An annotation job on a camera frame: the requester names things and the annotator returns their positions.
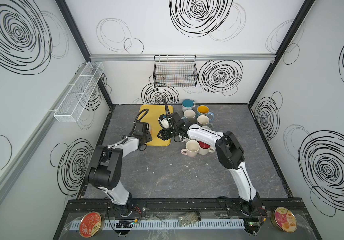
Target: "wire basket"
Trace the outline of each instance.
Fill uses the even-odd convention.
[[[81,74],[53,114],[59,122],[78,121],[95,90],[103,70],[102,62],[88,62],[85,64]]]
[[[155,55],[153,81],[155,87],[196,87],[198,73],[196,55]]]

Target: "yellow cutting board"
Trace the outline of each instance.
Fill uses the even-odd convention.
[[[168,146],[171,143],[171,140],[161,140],[157,137],[159,131],[161,130],[161,126],[159,124],[159,117],[162,114],[165,114],[165,106],[164,105],[154,105],[154,104],[143,104],[140,107],[140,110],[149,109],[149,112],[141,119],[141,122],[148,122],[150,125],[150,132],[152,136],[152,141],[147,142],[146,145],[148,146]],[[173,107],[168,105],[168,109],[170,113],[173,113]]]

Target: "pink mug handle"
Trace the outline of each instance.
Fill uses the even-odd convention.
[[[188,156],[188,154],[187,154],[187,149],[182,149],[181,151],[180,151],[183,155],[186,155],[186,156]]]

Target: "blue mug handle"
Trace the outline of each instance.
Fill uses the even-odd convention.
[[[212,118],[209,119],[209,121],[212,122],[212,121],[215,119],[215,115],[214,115],[213,113],[211,113],[211,112],[208,112],[208,113],[207,113],[207,117],[208,117],[208,115],[212,115]]]

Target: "mug with teal lid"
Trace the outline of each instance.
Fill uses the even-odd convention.
[[[192,108],[194,108],[195,106],[196,106],[195,101],[191,99],[185,99],[182,103],[182,110],[183,112],[188,109],[192,110]]]

